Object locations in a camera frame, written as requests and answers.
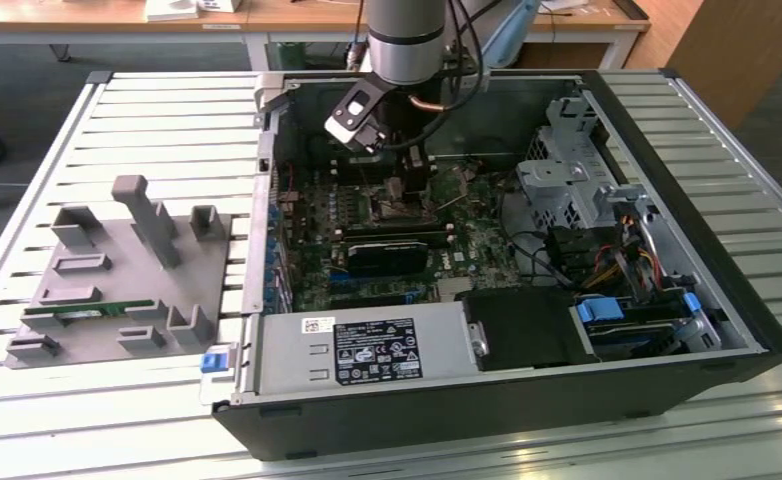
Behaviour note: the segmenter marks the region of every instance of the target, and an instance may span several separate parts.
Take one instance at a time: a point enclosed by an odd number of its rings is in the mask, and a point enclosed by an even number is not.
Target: warning label
[[[336,373],[341,385],[424,377],[416,321],[336,325]]]

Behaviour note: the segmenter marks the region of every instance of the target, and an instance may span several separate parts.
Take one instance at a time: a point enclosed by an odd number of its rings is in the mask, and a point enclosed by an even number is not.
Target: white box
[[[199,10],[234,13],[242,0],[198,0]]]

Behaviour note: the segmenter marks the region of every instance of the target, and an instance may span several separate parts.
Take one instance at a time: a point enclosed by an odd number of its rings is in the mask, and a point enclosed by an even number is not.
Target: copper pipe
[[[445,105],[425,102],[416,95],[409,96],[409,101],[413,103],[416,108],[424,110],[425,112],[442,113],[448,111],[448,107]]]

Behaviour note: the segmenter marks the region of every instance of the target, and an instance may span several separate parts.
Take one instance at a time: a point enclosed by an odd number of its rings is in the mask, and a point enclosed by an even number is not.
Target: barcode sticker
[[[336,317],[310,317],[302,319],[302,333],[332,333]]]

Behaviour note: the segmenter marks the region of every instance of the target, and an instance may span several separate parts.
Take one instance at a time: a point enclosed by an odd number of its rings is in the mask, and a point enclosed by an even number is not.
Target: blue latch
[[[626,317],[614,297],[588,298],[577,309],[584,323],[620,320]]]
[[[697,294],[689,292],[685,294],[685,303],[688,304],[688,308],[690,308],[692,313],[697,313],[702,310],[702,303],[700,303],[700,298],[697,298]]]
[[[202,357],[202,373],[217,373],[229,371],[229,354],[206,353]]]

